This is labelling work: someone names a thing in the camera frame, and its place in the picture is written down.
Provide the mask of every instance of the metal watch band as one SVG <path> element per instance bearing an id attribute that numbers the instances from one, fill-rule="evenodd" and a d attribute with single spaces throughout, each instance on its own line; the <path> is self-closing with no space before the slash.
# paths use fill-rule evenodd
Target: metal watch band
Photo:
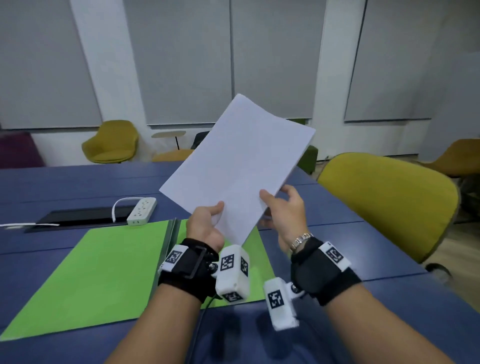
<path id="1" fill-rule="evenodd" d="M 299 247 L 300 244 L 302 244 L 304 241 L 306 241 L 307 239 L 313 237 L 312 234 L 310 234 L 309 232 L 308 233 L 305 233 L 305 234 L 302 234 L 300 235 L 298 238 L 296 238 L 291 246 L 290 246 L 290 250 L 294 253 L 295 250 L 297 250 L 297 248 Z"/>

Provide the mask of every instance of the blue table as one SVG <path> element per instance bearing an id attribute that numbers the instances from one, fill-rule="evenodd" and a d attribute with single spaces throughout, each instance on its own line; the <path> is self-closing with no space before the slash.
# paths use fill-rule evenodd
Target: blue table
<path id="1" fill-rule="evenodd" d="M 178 165 L 122 163 L 0 171 L 0 223 L 12 222 L 5 221 L 12 217 L 17 222 L 34 221 L 54 209 L 111 206 L 128 195 L 157 198 L 152 221 L 187 218 L 185 210 L 158 192 L 161 181 Z M 15 181 L 21 183 L 15 187 Z M 454 360 L 466 363 L 478 357 L 477 349 L 465 338 L 479 336 L 477 313 L 432 281 L 419 265 L 305 173 L 295 170 L 288 183 L 295 185 L 305 199 L 310 230 L 335 244 L 352 261 L 357 273 L 371 280 L 365 285 L 375 296 Z M 87 230 L 29 234 L 0 230 L 0 332 Z M 288 279 L 289 261 L 277 245 L 276 232 L 264 230 L 260 234 L 275 273 Z M 428 309 L 431 301 L 435 301 L 433 307 L 437 309 Z M 305 297 L 295 306 L 300 327 L 281 333 L 273 331 L 264 302 L 208 310 L 195 347 L 195 361 L 348 363 L 348 353 L 318 304 Z M 459 322 L 453 334 L 441 321 L 444 317 Z M 467 321 L 471 324 L 462 333 L 461 325 Z M 9 363 L 101 363 L 132 325 L 133 321 L 127 321 L 3 342 L 0 358 Z"/>

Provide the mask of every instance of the white power strip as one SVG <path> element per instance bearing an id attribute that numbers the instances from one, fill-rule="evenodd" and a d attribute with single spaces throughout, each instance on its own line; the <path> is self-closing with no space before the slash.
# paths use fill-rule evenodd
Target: white power strip
<path id="1" fill-rule="evenodd" d="M 150 216 L 156 206 L 155 197 L 144 197 L 138 201 L 133 211 L 127 217 L 127 224 L 131 226 L 145 225 L 148 223 Z"/>

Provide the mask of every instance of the black wrist strap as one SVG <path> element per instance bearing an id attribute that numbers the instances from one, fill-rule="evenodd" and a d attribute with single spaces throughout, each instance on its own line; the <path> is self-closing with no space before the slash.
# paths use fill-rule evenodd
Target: black wrist strap
<path id="1" fill-rule="evenodd" d="M 203 303 L 208 296 L 214 297 L 216 293 L 216 280 L 211 276 L 208 265 L 218 261 L 218 253 L 209 245 L 195 239 L 186 238 L 181 245 L 188 249 L 171 272 L 160 273 L 158 285 L 164 283 L 176 287 Z"/>
<path id="2" fill-rule="evenodd" d="M 291 277 L 293 284 L 325 306 L 361 280 L 350 268 L 342 272 L 319 249 L 322 244 L 322 241 L 310 238 L 300 252 L 292 255 Z"/>

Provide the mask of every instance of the green stool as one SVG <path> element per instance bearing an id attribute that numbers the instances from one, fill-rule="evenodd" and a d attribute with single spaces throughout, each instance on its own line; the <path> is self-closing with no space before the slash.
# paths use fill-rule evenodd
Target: green stool
<path id="1" fill-rule="evenodd" d="M 291 121 L 297 122 L 298 124 L 305 125 L 307 119 L 289 119 Z M 305 173 L 312 174 L 315 171 L 315 166 L 317 165 L 317 156 L 318 149 L 314 146 L 308 146 L 303 156 L 300 158 L 297 166 L 299 166 Z"/>

